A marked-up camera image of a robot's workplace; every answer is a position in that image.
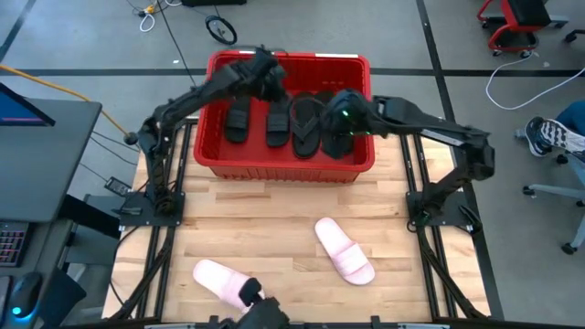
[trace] concrete floor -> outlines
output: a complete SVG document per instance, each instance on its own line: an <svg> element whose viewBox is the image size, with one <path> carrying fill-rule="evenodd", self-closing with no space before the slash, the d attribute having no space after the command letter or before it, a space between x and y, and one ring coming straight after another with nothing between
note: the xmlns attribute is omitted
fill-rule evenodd
<svg viewBox="0 0 585 329"><path fill-rule="evenodd" d="M131 1L138 6L148 3ZM0 42L9 35L26 2L0 1ZM423 2L443 69L467 69L473 75L473 70L494 69L517 59L512 54L491 56L485 31L474 18L481 3ZM585 37L570 46L560 42L572 28L585 25L579 20L585 3L551 1L548 9L573 21L560 30L542 31L539 56L507 69L581 69L585 65ZM212 13L213 8L201 7L200 11ZM43 79L102 102L122 126L136 129L156 105L186 91L189 78L161 76L154 71L153 76L111 76L99 71L91 73L99 76L88 76L72 70L181 69L160 14L153 31L141 33L140 18L131 12L123 0L108 0L100 5L87 0L37 0L2 63L18 69L49 69L46 74L61 76ZM375 75L373 91L405 97L424 111L444 117L416 1L249 0L244 6L221 6L219 12L238 30L241 45L262 43L289 51L359 53L369 59L372 68L426 69L429 76ZM192 9L171 7L165 13L190 68L204 69L210 54L224 48L207 34L205 18ZM511 106L564 79L497 78L492 92L501 103ZM27 97L73 99L17 77L0 76L0 81ZM571 102L582 99L585 82L575 80L519 111L496 108L484 94L486 82L486 77L446 77L457 122L492 133L496 175L473 185L504 316L515 321L585 325L585 252L570 257L558 247L572 239L582 210L564 197L539 195L533 199L521 193L522 186L530 183L573 186L577 179L568 168L555 165L552 157L533 157L523 143L513 138L514 130L532 116L554 117ZM121 139L102 118L96 131ZM126 159L136 161L136 153L104 143ZM115 175L127 183L133 180L132 165L119 161L95 143L90 142L82 162L106 178ZM78 197L86 193L106 195L102 185L99 177L80 167L70 193ZM98 280L86 280L88 286L95 281ZM103 302L106 281L102 282L103 287L91 285L95 293L90 295L94 297L85 302L85 307Z"/></svg>

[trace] red plastic basket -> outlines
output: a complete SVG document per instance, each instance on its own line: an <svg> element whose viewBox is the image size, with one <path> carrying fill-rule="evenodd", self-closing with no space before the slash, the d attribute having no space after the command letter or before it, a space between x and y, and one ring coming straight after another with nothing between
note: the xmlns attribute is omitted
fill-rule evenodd
<svg viewBox="0 0 585 329"><path fill-rule="evenodd" d="M237 59L251 58L249 51L220 51L209 60L210 72ZM301 91L339 91L351 88L370 94L369 64L353 55L277 53L287 72L284 88L292 95ZM283 147L266 144L266 116L269 103L252 99L250 131L245 143L231 143L224 137L224 121L229 103L218 101L203 108L199 117L194 156L215 175L232 179L276 179L312 182L348 183L374 164L372 136L355 138L354 151L340 160L322 153L307 160L293 153L291 140Z"/></svg>

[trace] wooden tabletop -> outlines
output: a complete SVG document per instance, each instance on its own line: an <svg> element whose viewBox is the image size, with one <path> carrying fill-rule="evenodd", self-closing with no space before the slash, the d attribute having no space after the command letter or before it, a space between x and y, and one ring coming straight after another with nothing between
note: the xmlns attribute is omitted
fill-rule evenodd
<svg viewBox="0 0 585 329"><path fill-rule="evenodd" d="M408 185L399 138L376 138L375 145L372 169L355 183L340 185L220 179L195 162L192 142L183 185L185 218L175 234L163 321L239 317L194 281L192 270L203 259L258 278L293 321L369 322L371 315L383 322L429 321L417 238L405 227ZM450 149L428 140L423 145L431 180L439 180L453 167ZM415 173L421 186L417 167ZM141 157L134 187L145 179ZM350 285L337 274L314 233L314 223L322 217L334 218L360 244L376 270L369 285ZM118 251L112 282L124 300L143 276L151 229L139 228ZM456 228L441 228L441 233L451 275L475 307L489 314L471 237ZM436 278L445 315L439 282ZM147 314L153 313L155 295L154 286ZM103 316L119 307L110 290Z"/></svg>

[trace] black slipper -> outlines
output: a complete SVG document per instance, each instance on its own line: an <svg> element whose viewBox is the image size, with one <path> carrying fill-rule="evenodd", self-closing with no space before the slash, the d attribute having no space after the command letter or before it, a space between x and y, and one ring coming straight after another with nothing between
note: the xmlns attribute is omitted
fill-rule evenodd
<svg viewBox="0 0 585 329"><path fill-rule="evenodd" d="M290 137L288 101L272 102L266 117L266 144L270 147L284 146Z"/></svg>
<svg viewBox="0 0 585 329"><path fill-rule="evenodd" d="M332 91L319 91L315 98L327 104L334 97ZM354 136L351 135L337 135L333 136L328 132L321 132L323 151L334 159L341 159L344 155L351 154L354 150Z"/></svg>
<svg viewBox="0 0 585 329"><path fill-rule="evenodd" d="M248 138L250 97L240 97L229 105L224 133L232 143L244 143Z"/></svg>
<svg viewBox="0 0 585 329"><path fill-rule="evenodd" d="M292 100L291 131L294 155L301 159L312 157L319 150L319 112L322 106L310 92L301 92Z"/></svg>

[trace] computer monitor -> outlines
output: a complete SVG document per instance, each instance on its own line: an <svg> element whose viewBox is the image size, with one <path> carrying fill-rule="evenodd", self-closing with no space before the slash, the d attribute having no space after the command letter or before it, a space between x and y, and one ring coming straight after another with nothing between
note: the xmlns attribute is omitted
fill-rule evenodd
<svg viewBox="0 0 585 329"><path fill-rule="evenodd" d="M53 126L55 121L0 83L0 126Z"/></svg>

